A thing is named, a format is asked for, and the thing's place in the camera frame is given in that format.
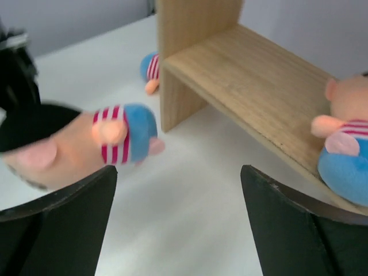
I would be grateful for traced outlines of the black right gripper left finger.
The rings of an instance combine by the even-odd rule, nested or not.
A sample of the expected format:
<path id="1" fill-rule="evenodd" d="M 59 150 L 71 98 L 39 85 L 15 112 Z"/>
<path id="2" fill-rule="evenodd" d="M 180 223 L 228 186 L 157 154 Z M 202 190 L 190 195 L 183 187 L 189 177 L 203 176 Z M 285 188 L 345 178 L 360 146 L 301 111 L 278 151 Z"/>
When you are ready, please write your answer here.
<path id="1" fill-rule="evenodd" d="M 117 184 L 107 166 L 83 180 L 1 211 L 1 275 L 90 276 Z"/>

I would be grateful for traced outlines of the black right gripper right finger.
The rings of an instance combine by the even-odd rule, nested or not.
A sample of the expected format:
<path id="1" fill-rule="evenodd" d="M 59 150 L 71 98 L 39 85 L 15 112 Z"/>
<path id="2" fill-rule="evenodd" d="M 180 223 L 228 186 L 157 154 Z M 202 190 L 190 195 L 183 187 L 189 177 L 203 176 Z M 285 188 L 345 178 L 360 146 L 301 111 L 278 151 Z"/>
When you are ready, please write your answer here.
<path id="1" fill-rule="evenodd" d="M 367 216 L 319 201 L 251 165 L 240 177 L 263 275 L 367 276 Z"/>

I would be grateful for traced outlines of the boy doll front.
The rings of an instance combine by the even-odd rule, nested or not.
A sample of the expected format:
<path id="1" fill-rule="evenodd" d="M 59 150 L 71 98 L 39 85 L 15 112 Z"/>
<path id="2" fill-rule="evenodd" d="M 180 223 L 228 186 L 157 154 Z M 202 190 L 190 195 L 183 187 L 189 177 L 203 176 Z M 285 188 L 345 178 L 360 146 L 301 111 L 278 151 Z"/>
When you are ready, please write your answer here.
<path id="1" fill-rule="evenodd" d="M 367 73 L 330 79 L 325 97 L 330 114 L 315 117 L 310 129 L 325 140 L 317 170 L 336 194 L 367 206 Z"/>

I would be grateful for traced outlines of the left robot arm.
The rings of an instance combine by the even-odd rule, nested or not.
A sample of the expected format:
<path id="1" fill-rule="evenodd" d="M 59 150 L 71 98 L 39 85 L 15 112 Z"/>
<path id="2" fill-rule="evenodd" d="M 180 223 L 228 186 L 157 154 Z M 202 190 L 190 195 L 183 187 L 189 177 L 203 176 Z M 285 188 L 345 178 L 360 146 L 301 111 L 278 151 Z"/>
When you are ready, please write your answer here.
<path id="1" fill-rule="evenodd" d="M 40 103 L 38 71 L 28 52 L 28 43 L 25 30 L 1 25 L 1 109 L 6 113 Z"/>

